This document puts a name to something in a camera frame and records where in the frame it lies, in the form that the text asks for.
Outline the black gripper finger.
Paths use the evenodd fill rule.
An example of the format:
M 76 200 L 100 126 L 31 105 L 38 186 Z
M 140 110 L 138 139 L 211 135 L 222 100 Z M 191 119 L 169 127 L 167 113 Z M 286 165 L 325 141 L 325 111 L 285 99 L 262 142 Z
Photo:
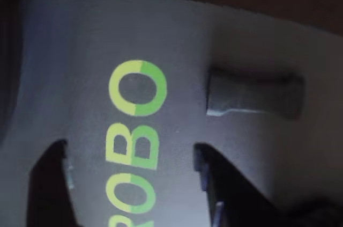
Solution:
M 280 226 L 280 212 L 218 150 L 193 147 L 193 166 L 207 195 L 212 226 Z
M 80 226 L 70 197 L 67 140 L 53 142 L 29 174 L 28 226 Z

